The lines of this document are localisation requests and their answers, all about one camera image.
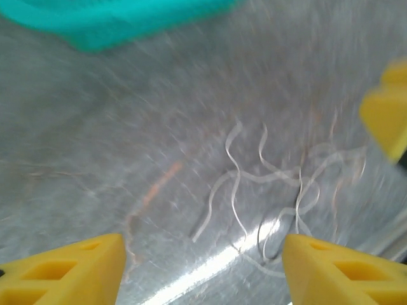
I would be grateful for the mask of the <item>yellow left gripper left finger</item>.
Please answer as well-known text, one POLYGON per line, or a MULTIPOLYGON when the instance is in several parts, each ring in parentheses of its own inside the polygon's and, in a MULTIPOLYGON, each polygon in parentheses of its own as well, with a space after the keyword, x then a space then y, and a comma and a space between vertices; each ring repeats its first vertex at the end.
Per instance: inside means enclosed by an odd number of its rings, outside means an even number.
POLYGON ((1 265, 1 304, 115 304, 126 263, 120 233, 1 265))

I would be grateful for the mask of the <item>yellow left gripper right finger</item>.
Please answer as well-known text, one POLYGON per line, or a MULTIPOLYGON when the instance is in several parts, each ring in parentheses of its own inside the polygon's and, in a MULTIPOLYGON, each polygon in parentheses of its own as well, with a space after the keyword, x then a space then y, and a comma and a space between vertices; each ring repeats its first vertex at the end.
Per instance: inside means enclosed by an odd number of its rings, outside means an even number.
POLYGON ((406 265, 302 234, 284 240, 293 304, 406 304, 406 265))

